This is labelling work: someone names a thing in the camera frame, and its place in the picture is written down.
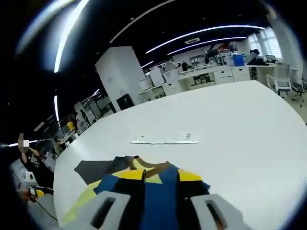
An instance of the window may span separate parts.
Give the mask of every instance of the window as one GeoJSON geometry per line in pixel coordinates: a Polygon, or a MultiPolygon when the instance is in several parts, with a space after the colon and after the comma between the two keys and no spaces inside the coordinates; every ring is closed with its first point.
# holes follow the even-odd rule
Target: window
{"type": "Polygon", "coordinates": [[[251,50],[257,49],[259,51],[259,56],[262,56],[262,50],[255,34],[248,36],[248,44],[251,50]]]}
{"type": "Polygon", "coordinates": [[[263,44],[267,55],[274,55],[277,58],[283,58],[276,35],[272,28],[268,27],[260,31],[263,44]]]}

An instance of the computer monitor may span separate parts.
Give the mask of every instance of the computer monitor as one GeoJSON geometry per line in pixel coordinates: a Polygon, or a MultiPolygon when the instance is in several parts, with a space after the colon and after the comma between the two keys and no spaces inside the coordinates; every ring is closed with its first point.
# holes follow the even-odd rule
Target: computer monitor
{"type": "Polygon", "coordinates": [[[219,54],[219,52],[217,52],[217,49],[209,49],[209,50],[207,50],[207,57],[209,57],[209,58],[213,58],[213,57],[215,57],[218,54],[219,54]]]}
{"type": "Polygon", "coordinates": [[[229,44],[229,49],[230,51],[234,52],[234,51],[238,51],[238,47],[236,46],[236,44],[229,44]]]}
{"type": "Polygon", "coordinates": [[[270,62],[270,63],[276,62],[276,57],[274,55],[266,55],[266,57],[267,57],[267,62],[270,62]]]}

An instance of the yellow shirt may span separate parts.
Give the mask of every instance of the yellow shirt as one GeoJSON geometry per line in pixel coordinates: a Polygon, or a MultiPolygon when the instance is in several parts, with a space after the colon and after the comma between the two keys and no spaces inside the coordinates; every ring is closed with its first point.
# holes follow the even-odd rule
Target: yellow shirt
{"type": "Polygon", "coordinates": [[[76,129],[75,126],[73,125],[73,122],[71,121],[67,123],[67,127],[70,131],[74,131],[76,129]]]}

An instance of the cable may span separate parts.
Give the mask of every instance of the cable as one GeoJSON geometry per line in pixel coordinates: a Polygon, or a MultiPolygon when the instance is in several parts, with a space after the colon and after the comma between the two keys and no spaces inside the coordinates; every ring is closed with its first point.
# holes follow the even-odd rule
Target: cable
{"type": "Polygon", "coordinates": [[[46,209],[44,209],[44,207],[43,206],[41,206],[42,207],[42,209],[48,214],[48,215],[50,215],[53,219],[55,219],[56,221],[58,221],[56,218],[54,218],[50,213],[48,213],[47,211],[46,211],[46,209]]]}

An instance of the blue bin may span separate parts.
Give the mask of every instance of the blue bin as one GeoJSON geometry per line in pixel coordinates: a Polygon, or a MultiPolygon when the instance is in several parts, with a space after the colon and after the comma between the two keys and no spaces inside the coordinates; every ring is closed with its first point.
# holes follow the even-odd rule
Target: blue bin
{"type": "Polygon", "coordinates": [[[244,66],[243,55],[233,55],[235,66],[244,66]]]}

